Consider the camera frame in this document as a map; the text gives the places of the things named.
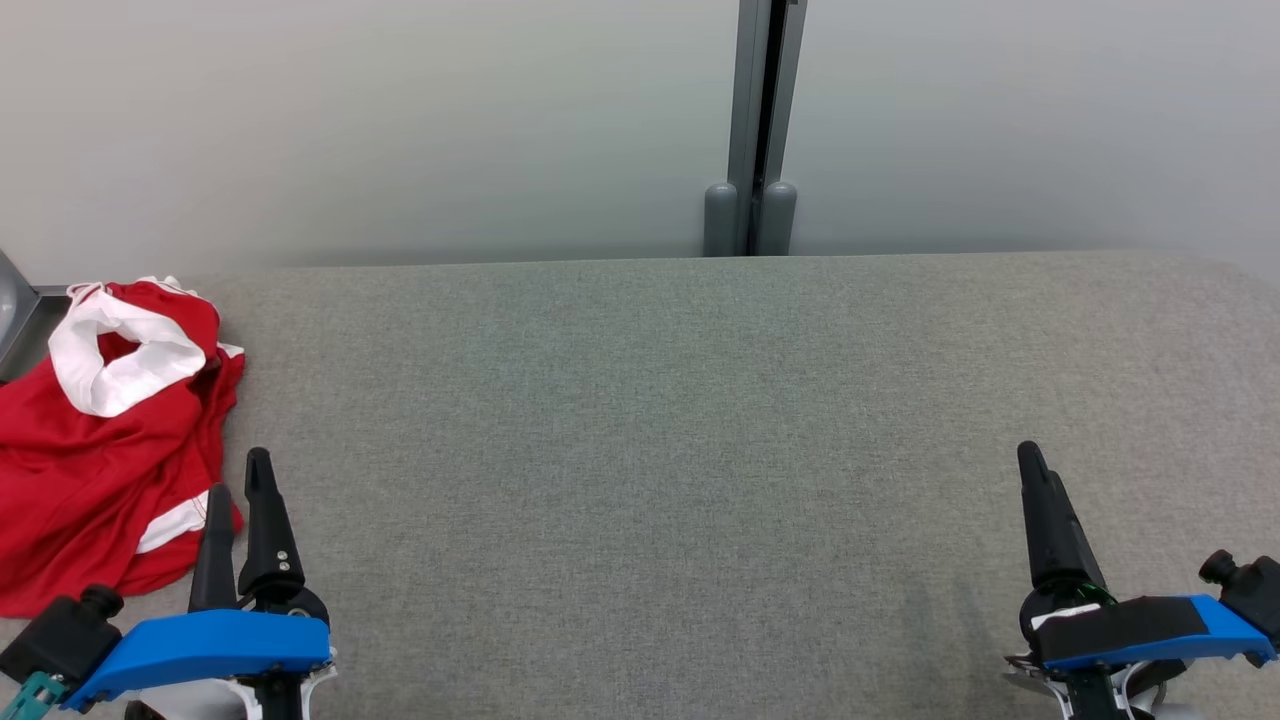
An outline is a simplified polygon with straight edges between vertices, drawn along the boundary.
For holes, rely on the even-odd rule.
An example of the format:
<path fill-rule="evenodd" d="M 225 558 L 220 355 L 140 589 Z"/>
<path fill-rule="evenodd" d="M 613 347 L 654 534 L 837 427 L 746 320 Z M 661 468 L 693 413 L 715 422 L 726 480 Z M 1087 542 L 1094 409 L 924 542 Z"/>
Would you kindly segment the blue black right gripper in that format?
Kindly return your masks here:
<path fill-rule="evenodd" d="M 1061 477 L 1033 441 L 1018 446 L 1030 582 L 1105 587 Z M 1225 583 L 1210 594 L 1142 596 L 1034 618 L 1027 651 L 1006 656 L 1006 680 L 1056 701 L 1062 719 L 1202 719 L 1167 700 L 1202 659 L 1277 661 L 1277 584 Z"/>

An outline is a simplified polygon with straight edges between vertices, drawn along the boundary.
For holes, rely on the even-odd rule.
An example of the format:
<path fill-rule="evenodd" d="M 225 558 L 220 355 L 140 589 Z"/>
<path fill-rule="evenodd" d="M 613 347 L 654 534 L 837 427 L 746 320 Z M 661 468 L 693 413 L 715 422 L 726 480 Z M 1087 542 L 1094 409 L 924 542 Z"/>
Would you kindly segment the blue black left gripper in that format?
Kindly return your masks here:
<path fill-rule="evenodd" d="M 214 484 L 189 614 L 143 620 L 127 632 L 61 710 L 84 714 L 124 698 L 129 719 L 311 716 L 314 692 L 334 678 L 334 648 L 325 606 L 302 591 L 294 533 L 264 447 L 247 454 L 244 498 L 250 519 L 238 591 L 234 501 L 224 484 Z M 239 594 L 253 601 L 239 606 Z"/>

